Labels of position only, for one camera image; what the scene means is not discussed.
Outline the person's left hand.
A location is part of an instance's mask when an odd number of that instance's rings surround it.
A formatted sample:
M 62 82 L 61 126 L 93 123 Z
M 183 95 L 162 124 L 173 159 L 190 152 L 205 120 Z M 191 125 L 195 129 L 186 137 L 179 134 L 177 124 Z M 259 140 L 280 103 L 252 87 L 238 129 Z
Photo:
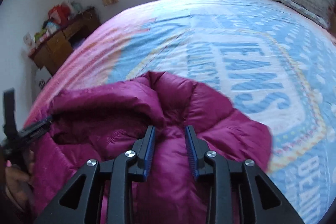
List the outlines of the person's left hand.
M 23 184 L 31 184 L 33 182 L 33 170 L 35 164 L 33 151 L 27 152 L 26 160 L 26 163 L 28 164 L 27 172 L 23 172 L 19 167 L 11 164 L 11 161 L 7 161 L 5 167 L 6 194 L 21 211 L 24 211 L 29 204 L 29 198 L 26 191 L 23 189 Z

